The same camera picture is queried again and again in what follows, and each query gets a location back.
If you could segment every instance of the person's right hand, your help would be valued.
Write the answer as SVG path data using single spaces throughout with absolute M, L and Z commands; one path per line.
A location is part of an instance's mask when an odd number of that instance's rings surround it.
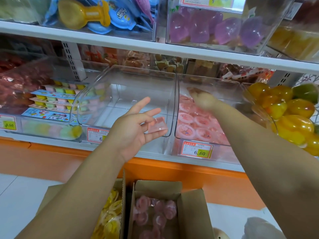
M 219 101 L 212 94 L 198 88 L 188 87 L 189 94 L 193 98 L 195 104 L 206 111 L 213 111 L 215 104 Z

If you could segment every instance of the person's left hand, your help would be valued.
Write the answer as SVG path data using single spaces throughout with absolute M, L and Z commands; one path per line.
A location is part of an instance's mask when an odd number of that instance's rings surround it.
M 119 117 L 105 139 L 118 150 L 120 159 L 123 159 L 123 162 L 133 158 L 144 144 L 163 136 L 167 132 L 167 129 L 165 129 L 144 134 L 148 130 L 148 123 L 154 120 L 153 116 L 161 112 L 160 108 L 155 108 L 139 113 L 150 100 L 150 97 L 145 97 L 132 106 L 126 114 Z

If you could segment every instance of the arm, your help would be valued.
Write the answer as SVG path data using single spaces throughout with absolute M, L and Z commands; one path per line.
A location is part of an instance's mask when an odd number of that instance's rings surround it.
M 139 113 L 149 102 L 149 97 L 144 98 L 115 121 L 102 144 L 16 239 L 90 238 L 124 163 L 134 157 L 142 145 L 167 132 L 144 134 L 154 119 L 152 116 L 160 113 L 160 108 Z
M 190 88 L 213 113 L 257 193 L 287 239 L 317 238 L 319 162 L 211 94 Z

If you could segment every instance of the white tile floor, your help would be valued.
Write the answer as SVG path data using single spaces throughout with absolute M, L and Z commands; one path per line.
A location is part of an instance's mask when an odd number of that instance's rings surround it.
M 14 237 L 32 220 L 43 196 L 57 181 L 0 174 L 0 238 Z M 241 239 L 249 217 L 261 217 L 279 229 L 267 208 L 252 210 L 207 203 L 212 226 L 223 230 L 230 239 Z

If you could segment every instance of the price tag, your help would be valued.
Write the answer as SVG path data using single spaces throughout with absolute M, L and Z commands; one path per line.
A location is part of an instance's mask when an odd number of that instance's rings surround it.
M 87 128 L 87 141 L 88 142 L 98 142 L 104 141 L 108 135 L 109 130 L 97 129 L 97 128 Z
M 0 129 L 16 131 L 16 118 L 13 116 L 0 115 Z
M 234 0 L 179 0 L 180 5 L 206 8 L 232 8 Z
M 197 158 L 211 158 L 213 147 L 214 145 L 210 144 L 184 141 L 181 155 Z

